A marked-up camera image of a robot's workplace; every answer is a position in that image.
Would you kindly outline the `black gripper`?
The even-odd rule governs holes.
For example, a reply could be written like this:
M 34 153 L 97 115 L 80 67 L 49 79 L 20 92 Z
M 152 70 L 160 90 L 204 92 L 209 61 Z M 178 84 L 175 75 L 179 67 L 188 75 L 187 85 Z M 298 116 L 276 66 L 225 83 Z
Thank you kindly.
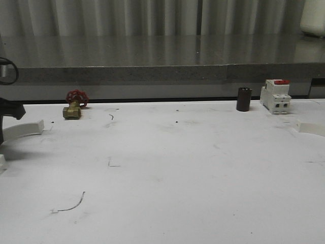
M 3 136 L 3 117 L 10 116 L 20 120 L 25 115 L 25 109 L 22 103 L 9 101 L 1 98 L 1 144 L 4 142 Z

